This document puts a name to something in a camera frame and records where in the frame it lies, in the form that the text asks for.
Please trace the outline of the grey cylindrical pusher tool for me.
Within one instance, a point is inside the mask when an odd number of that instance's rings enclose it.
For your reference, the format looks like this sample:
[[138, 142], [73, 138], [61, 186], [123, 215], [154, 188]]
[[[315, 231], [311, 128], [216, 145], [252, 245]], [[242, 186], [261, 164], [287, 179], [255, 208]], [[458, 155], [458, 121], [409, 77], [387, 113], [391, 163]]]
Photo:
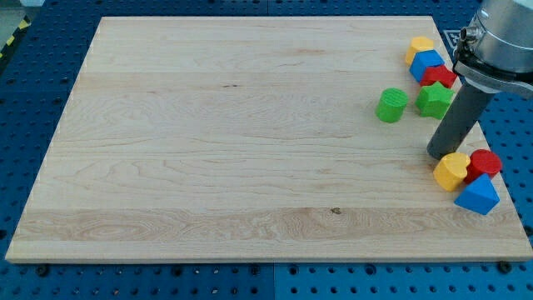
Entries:
[[431, 137], [426, 147], [427, 153], [437, 160], [454, 153], [494, 95], [494, 92], [483, 91], [465, 82]]

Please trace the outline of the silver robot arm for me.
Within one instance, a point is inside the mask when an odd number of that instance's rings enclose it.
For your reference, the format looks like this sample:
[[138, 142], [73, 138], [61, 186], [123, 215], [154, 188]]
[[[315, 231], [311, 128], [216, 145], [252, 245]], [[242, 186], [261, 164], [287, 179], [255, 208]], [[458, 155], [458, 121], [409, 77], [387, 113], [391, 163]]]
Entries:
[[495, 94], [532, 98], [532, 1], [482, 2], [454, 58], [464, 83], [426, 147], [437, 160], [457, 150]]

